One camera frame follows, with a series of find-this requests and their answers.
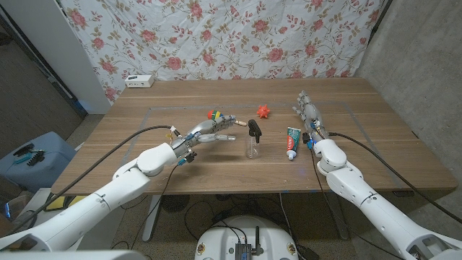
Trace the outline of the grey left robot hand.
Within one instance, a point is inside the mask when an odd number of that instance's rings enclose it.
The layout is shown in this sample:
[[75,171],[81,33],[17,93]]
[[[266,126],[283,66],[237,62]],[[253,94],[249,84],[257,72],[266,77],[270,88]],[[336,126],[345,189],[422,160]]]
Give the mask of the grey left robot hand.
[[215,141],[235,141],[236,137],[218,134],[219,131],[231,127],[236,121],[235,116],[223,116],[218,119],[209,119],[193,127],[185,135],[178,130],[173,133],[176,139],[170,145],[177,157],[189,153],[194,146]]

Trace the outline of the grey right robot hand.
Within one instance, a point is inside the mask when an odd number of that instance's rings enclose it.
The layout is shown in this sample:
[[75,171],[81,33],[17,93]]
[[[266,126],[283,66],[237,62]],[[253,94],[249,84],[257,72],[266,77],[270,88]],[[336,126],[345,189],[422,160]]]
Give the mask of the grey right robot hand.
[[297,107],[293,111],[302,119],[307,133],[314,142],[328,139],[321,112],[316,108],[306,91],[302,91],[297,98]]

